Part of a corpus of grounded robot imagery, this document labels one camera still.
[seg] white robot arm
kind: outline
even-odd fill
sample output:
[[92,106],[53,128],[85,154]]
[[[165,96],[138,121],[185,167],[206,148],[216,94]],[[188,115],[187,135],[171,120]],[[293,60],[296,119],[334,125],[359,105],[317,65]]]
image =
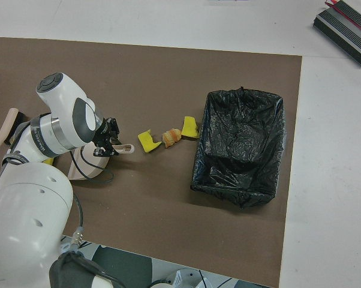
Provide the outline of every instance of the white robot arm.
[[[73,189],[62,172],[41,162],[94,139],[111,146],[110,121],[67,75],[47,76],[37,94],[51,113],[18,127],[0,172],[0,287],[50,287],[49,269],[61,254]],[[91,280],[88,287],[113,287],[104,277]]]

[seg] brown table surface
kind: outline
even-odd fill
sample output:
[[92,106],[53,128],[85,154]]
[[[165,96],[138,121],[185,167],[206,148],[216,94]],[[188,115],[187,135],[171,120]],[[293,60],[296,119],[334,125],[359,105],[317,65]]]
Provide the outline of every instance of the brown table surface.
[[[111,184],[74,181],[83,205],[85,239],[123,250],[277,287],[299,90],[300,56],[74,41],[0,38],[0,127],[11,107],[32,118],[49,112],[38,82],[60,71],[74,79],[104,116],[117,119],[122,143],[136,152],[112,158]],[[155,140],[201,122],[206,95],[259,89],[284,98],[287,144],[278,194],[269,204],[240,210],[189,189],[197,142],[181,140],[146,154],[137,135]],[[0,149],[0,158],[5,147]],[[56,165],[68,172],[68,155]],[[73,205],[64,233],[77,225]]]

